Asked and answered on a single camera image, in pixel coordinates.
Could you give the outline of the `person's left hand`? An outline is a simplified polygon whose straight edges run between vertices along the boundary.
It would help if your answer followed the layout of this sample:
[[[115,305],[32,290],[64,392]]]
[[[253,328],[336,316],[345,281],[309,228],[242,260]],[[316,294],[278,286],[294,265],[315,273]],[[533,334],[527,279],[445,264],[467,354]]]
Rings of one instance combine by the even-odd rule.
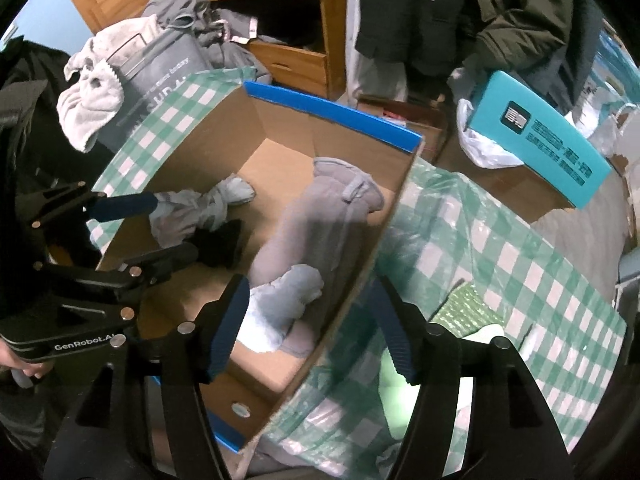
[[[0,340],[0,367],[2,373],[6,373],[9,370],[18,370],[22,372],[28,378],[41,379],[50,373],[54,367],[53,361],[46,361],[40,363],[29,363],[23,361],[17,354],[15,354],[9,345],[3,340]]]

